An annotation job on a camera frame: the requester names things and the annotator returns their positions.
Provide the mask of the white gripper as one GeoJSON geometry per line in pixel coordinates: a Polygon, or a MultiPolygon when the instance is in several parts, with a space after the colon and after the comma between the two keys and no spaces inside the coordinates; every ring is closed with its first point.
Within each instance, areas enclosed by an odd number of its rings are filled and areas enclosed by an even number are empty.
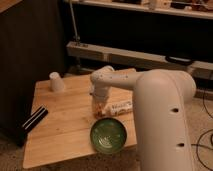
{"type": "Polygon", "coordinates": [[[95,117],[95,110],[97,108],[102,108],[104,110],[107,104],[107,101],[108,101],[108,96],[102,96],[102,97],[95,96],[95,95],[92,96],[92,113],[94,117],[95,117]]]}

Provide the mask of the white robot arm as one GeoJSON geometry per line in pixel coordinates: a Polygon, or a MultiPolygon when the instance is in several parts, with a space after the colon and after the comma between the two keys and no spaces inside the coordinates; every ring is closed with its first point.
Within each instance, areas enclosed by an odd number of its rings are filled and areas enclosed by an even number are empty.
{"type": "Polygon", "coordinates": [[[195,171],[185,114],[196,84],[181,70],[120,73],[110,66],[90,76],[92,97],[106,102],[112,87],[131,90],[141,171],[195,171]]]}

